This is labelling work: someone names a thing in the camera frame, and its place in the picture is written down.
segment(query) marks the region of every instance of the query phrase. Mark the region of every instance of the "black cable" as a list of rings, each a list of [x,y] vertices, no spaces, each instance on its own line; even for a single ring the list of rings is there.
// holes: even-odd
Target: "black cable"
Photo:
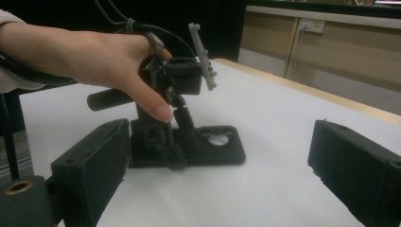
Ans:
[[[186,57],[191,57],[191,58],[196,57],[192,48],[180,36],[157,26],[151,26],[136,22],[132,18],[129,18],[125,16],[123,13],[121,13],[121,11],[118,10],[118,8],[115,6],[112,0],[105,0],[105,1],[109,3],[114,12],[118,14],[118,16],[120,16],[121,20],[123,21],[116,22],[112,20],[112,18],[110,18],[110,16],[107,14],[106,10],[100,5],[99,0],[95,0],[95,4],[100,10],[100,12],[106,17],[106,19],[109,21],[110,24],[114,26],[124,26],[123,28],[118,29],[119,32],[123,30],[125,30],[125,32],[128,34],[138,34],[138,33],[144,34],[146,32],[153,32],[157,36],[163,36],[164,38],[167,38],[174,44],[176,44],[180,49],[183,50]]]
[[[14,139],[12,137],[9,111],[3,94],[0,94],[0,128],[3,130],[6,154],[9,161],[9,173],[13,180],[19,179],[20,173],[18,170],[17,153],[15,152]]]

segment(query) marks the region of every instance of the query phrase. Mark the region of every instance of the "black wall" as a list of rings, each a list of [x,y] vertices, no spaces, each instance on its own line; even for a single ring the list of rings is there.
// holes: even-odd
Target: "black wall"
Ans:
[[[105,0],[100,2],[105,8],[108,6]],[[212,59],[237,60],[245,0],[113,0],[113,2],[123,14],[133,20],[168,29],[190,45],[192,41],[188,24],[200,24],[200,37]],[[94,0],[1,0],[0,8],[9,10],[29,24],[72,30],[115,31],[99,12]]]

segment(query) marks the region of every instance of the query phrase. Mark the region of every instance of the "table edge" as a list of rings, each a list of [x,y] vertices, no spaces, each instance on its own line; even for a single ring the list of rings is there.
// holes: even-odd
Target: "table edge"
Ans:
[[[353,101],[351,99],[341,97],[341,96],[336,96],[327,92],[324,92],[322,90],[318,90],[312,87],[308,87],[306,85],[303,85],[301,83],[291,81],[288,79],[283,79],[280,77],[277,77],[275,75],[251,68],[249,66],[245,66],[243,64],[239,64],[233,61],[228,61],[225,59],[214,59],[214,61],[233,67],[234,69],[243,71],[245,73],[249,73],[251,75],[260,77],[262,79],[266,79],[275,83],[279,83],[281,85],[287,86],[289,88],[295,89],[300,92],[304,92],[307,94],[310,94],[312,96],[316,96],[331,102],[334,102],[336,104],[339,104],[341,106],[347,107],[349,109],[361,112],[363,114],[367,114],[369,116],[373,116],[375,118],[387,121],[389,123],[395,124],[395,125],[400,125],[401,126],[401,115],[395,114],[395,113],[390,113],[386,112],[383,110],[380,110],[375,107],[368,106],[366,104],[362,104],[356,101]]]

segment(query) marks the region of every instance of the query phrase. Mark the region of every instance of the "white table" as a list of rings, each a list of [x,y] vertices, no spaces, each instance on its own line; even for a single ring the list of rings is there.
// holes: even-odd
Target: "white table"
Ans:
[[[203,83],[187,106],[196,127],[236,127],[246,162],[128,169],[97,226],[362,226],[307,165],[315,120],[401,154],[401,116],[232,62],[213,66],[218,87],[209,92]],[[133,103],[90,111],[86,97],[100,90],[79,84],[21,96],[37,175],[49,177],[50,163],[102,123],[136,118]]]

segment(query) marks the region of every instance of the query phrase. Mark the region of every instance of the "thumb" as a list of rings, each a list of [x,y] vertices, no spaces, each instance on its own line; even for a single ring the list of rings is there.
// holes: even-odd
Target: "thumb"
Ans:
[[[150,116],[162,121],[170,122],[173,115],[165,100],[149,88],[141,79],[137,79],[123,90]]]

